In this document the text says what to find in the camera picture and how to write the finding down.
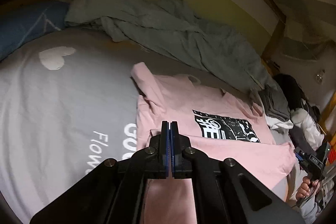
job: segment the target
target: human hand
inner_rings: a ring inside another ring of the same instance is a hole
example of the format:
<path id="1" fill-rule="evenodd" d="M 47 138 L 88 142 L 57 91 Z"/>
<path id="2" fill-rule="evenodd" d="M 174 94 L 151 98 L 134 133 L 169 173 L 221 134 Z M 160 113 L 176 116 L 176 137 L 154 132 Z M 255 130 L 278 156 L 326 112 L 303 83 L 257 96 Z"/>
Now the human hand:
<path id="1" fill-rule="evenodd" d="M 298 189 L 296 195 L 295 195 L 295 198 L 296 200 L 299 200 L 300 198 L 305 198 L 307 196 L 309 196 L 309 192 L 310 192 L 310 189 L 309 189 L 309 185 L 310 185 L 310 179 L 308 177 L 304 177 L 303 179 L 303 182 L 301 183 L 300 185 L 300 188 Z M 318 180 L 315 180 L 313 181 L 312 185 L 315 187 L 319 187 L 319 181 Z"/>

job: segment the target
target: red object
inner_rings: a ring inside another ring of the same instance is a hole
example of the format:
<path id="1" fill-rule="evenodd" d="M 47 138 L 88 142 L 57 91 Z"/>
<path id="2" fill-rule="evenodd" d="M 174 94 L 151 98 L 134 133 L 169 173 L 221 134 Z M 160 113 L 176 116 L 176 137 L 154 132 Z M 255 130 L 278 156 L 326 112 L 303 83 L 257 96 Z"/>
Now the red object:
<path id="1" fill-rule="evenodd" d="M 335 147 L 333 147 L 329 153 L 328 157 L 329 162 L 332 164 L 336 160 L 336 150 Z"/>

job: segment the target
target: black graphic print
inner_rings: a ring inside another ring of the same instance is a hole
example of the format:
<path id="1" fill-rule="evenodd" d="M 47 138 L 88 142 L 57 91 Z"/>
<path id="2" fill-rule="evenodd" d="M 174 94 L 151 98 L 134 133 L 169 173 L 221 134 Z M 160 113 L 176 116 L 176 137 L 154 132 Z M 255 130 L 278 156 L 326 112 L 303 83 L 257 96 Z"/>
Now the black graphic print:
<path id="1" fill-rule="evenodd" d="M 193 112 L 205 138 L 260 143 L 248 120 L 211 115 L 196 110 Z"/>

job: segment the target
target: gray sleeve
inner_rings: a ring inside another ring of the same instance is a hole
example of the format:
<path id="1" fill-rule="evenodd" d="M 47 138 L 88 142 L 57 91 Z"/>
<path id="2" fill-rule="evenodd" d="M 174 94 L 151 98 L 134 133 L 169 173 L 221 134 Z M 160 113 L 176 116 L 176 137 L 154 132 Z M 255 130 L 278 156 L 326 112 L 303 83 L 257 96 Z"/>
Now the gray sleeve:
<path id="1" fill-rule="evenodd" d="M 314 198 L 308 200 L 307 203 L 301 208 L 294 207 L 294 209 L 302 215 L 306 224 L 312 224 L 315 221 L 317 213 L 317 203 L 315 202 Z"/>

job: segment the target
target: white lettering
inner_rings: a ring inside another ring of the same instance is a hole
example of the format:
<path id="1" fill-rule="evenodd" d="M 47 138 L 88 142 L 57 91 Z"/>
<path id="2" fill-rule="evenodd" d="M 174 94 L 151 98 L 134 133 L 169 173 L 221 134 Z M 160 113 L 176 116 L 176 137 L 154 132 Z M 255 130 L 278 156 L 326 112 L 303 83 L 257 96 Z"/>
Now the white lettering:
<path id="1" fill-rule="evenodd" d="M 96 143 L 99 143 L 99 144 L 104 145 L 104 146 L 109 146 L 108 144 L 102 143 L 102 142 L 97 141 L 97 140 L 91 140 L 91 142 L 96 142 Z"/>
<path id="2" fill-rule="evenodd" d="M 133 130 L 133 133 L 131 133 L 129 130 L 135 127 L 135 129 Z M 133 138 L 137 138 L 137 125 L 135 123 L 129 123 L 125 126 L 124 128 L 124 133 L 128 136 L 128 137 L 133 137 Z"/>
<path id="3" fill-rule="evenodd" d="M 134 146 L 130 146 L 128 143 L 131 142 L 131 143 L 134 143 L 135 145 L 137 145 L 137 141 L 132 139 L 132 138 L 127 138 L 126 140 L 123 141 L 123 146 L 128 149 L 128 150 L 131 150 L 131 151 L 136 151 L 137 150 L 137 147 L 134 147 Z"/>
<path id="4" fill-rule="evenodd" d="M 90 144 L 89 148 L 90 148 L 90 150 L 91 150 L 92 152 L 94 152 L 94 153 L 96 153 L 96 154 L 101 154 L 101 152 L 102 152 L 102 149 L 100 148 L 100 146 L 98 146 L 98 145 L 96 145 L 96 144 L 94 144 L 94 143 Z"/>
<path id="5" fill-rule="evenodd" d="M 129 159 L 130 157 L 133 156 L 133 154 L 134 154 L 133 152 L 123 154 L 123 160 Z"/>
<path id="6" fill-rule="evenodd" d="M 94 131 L 94 133 L 96 133 L 96 134 L 98 134 L 99 135 L 99 139 L 100 140 L 102 140 L 102 136 L 104 136 L 105 137 L 105 143 L 107 143 L 108 141 L 109 141 L 109 136 L 108 135 L 106 135 L 106 134 L 103 134 L 103 133 L 99 133 L 99 132 L 97 132 L 97 131 Z"/>
<path id="7" fill-rule="evenodd" d="M 94 164 L 100 164 L 100 161 L 97 159 L 101 159 L 101 156 L 96 155 L 89 155 L 89 158 L 93 161 L 88 161 L 87 164 L 90 165 L 92 168 L 95 168 L 96 166 Z"/>

